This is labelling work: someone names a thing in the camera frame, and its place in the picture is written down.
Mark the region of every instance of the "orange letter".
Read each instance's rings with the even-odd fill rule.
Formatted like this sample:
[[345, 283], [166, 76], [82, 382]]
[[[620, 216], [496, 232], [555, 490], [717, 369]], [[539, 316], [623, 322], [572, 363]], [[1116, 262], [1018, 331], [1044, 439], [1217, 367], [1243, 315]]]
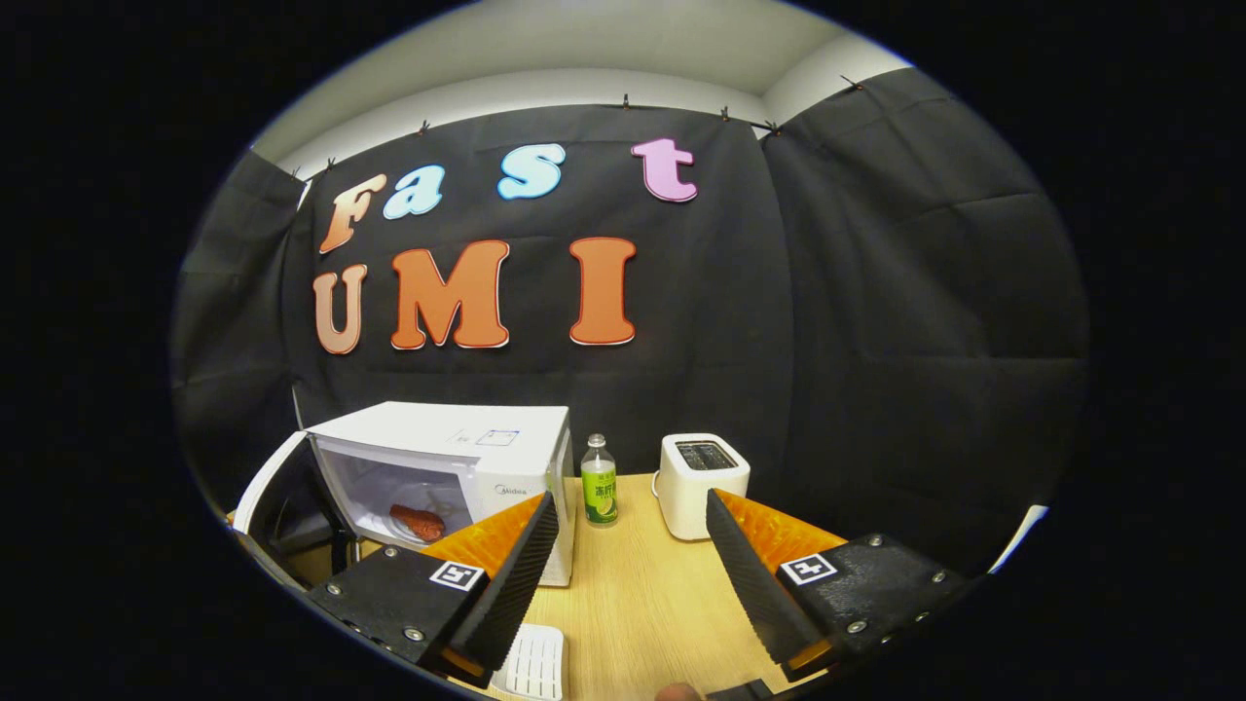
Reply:
[[350, 228], [350, 222], [364, 218], [368, 204], [373, 200], [373, 192], [383, 187], [385, 187], [385, 173], [364, 181], [333, 199], [333, 219], [329, 220], [329, 233], [320, 244], [321, 255], [350, 240], [355, 233], [355, 229]]
[[432, 254], [424, 248], [394, 255], [397, 270], [397, 330], [391, 342], [399, 350], [424, 347], [420, 313], [432, 341], [441, 345], [450, 334], [455, 311], [462, 309], [455, 342], [464, 347], [500, 347], [511, 334], [497, 311], [497, 276], [511, 252], [503, 240], [477, 240], [464, 249], [450, 281]]
[[363, 314], [359, 308], [360, 286], [368, 276], [368, 265], [350, 265], [341, 271], [341, 281], [346, 283], [346, 327], [333, 326], [333, 288], [338, 285], [338, 275], [324, 273], [312, 281], [315, 290], [315, 334], [320, 346], [334, 356], [345, 356], [355, 349], [363, 330]]
[[623, 315], [623, 265], [635, 244], [622, 238], [581, 238], [571, 244], [579, 260], [579, 320], [571, 339], [581, 345], [618, 345], [635, 337]]

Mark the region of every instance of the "letter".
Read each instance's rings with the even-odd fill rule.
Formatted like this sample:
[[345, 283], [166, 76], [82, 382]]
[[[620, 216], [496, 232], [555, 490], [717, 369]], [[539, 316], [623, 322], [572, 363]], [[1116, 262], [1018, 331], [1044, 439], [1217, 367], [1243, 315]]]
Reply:
[[644, 163], [644, 187], [658, 199], [667, 202], [687, 202], [697, 197], [697, 186], [679, 182], [679, 168], [675, 163], [693, 164], [693, 154], [675, 149], [670, 138], [659, 138], [632, 147], [633, 156], [640, 156]]
[[355, 229], [350, 228], [350, 222], [364, 218], [368, 204], [373, 200], [373, 192], [379, 192], [383, 187], [385, 187], [385, 173], [374, 176], [333, 198], [333, 218], [329, 220], [329, 233], [320, 244], [321, 255], [350, 240], [355, 233]]
[[312, 281], [315, 290], [315, 334], [320, 346], [334, 356], [345, 356], [359, 344], [363, 331], [363, 310], [360, 309], [361, 286], [368, 276], [368, 265], [350, 265], [341, 271], [341, 281], [346, 284], [346, 327], [333, 326], [333, 288], [338, 285], [338, 275], [324, 273]]
[[557, 143], [520, 146], [502, 158], [502, 172], [511, 176], [497, 181], [502, 199], [535, 198], [553, 192], [562, 179], [558, 169], [567, 152]]
[[455, 342], [462, 347], [501, 347], [511, 334], [497, 308], [497, 281], [502, 260], [511, 252], [503, 240], [477, 240], [462, 255], [445, 281], [432, 254], [424, 248], [394, 255], [397, 271], [397, 330], [391, 342], [399, 350], [424, 347], [420, 315], [432, 341], [441, 345], [459, 314]]
[[424, 166], [416, 168], [397, 181], [394, 189], [397, 194], [390, 197], [385, 203], [385, 218], [400, 219], [407, 214], [424, 214], [432, 210], [441, 202], [441, 179], [446, 177], [446, 168], [441, 166]]
[[581, 238], [571, 244], [579, 260], [579, 320], [571, 339], [581, 345], [619, 345], [635, 337], [623, 315], [623, 266], [635, 244], [622, 238]]

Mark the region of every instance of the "microwave door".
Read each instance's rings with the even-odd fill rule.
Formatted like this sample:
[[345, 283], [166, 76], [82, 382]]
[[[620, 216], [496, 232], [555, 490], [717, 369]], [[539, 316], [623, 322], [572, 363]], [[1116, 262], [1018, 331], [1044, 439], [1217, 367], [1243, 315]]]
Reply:
[[263, 553], [262, 564], [269, 560], [304, 589], [316, 583], [305, 568], [292, 567], [294, 559], [323, 550], [326, 570], [336, 575], [349, 567], [355, 542], [328, 496], [304, 432], [290, 436], [252, 479], [234, 514], [234, 530]]

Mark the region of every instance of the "green label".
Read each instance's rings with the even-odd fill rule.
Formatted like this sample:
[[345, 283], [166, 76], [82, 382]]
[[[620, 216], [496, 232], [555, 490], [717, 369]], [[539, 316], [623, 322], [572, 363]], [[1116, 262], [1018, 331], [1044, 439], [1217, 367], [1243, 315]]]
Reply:
[[614, 501], [614, 471], [584, 473], [584, 515], [594, 524], [608, 524], [619, 517]]

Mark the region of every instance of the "white wall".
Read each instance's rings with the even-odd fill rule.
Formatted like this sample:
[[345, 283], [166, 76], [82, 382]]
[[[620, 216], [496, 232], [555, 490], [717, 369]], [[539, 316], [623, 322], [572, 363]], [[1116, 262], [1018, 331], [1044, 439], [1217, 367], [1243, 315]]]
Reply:
[[826, 97], [850, 87], [844, 77], [861, 82], [911, 64], [891, 51], [846, 32], [796, 64], [763, 96], [770, 121], [782, 123]]
[[[523, 71], [468, 80], [395, 100], [354, 117], [294, 149], [275, 163], [299, 178], [324, 169], [329, 158], [354, 153], [411, 133], [425, 120], [430, 127], [528, 107], [556, 105], [621, 105], [623, 93], [633, 105], [663, 106], [716, 115], [724, 106], [731, 117], [782, 123], [809, 106], [847, 87], [845, 75], [862, 81], [908, 64], [886, 49], [854, 35], [841, 35], [792, 66], [764, 97], [682, 77], [607, 68]], [[754, 129], [758, 136], [765, 129]], [[273, 159], [257, 144], [259, 156]]]

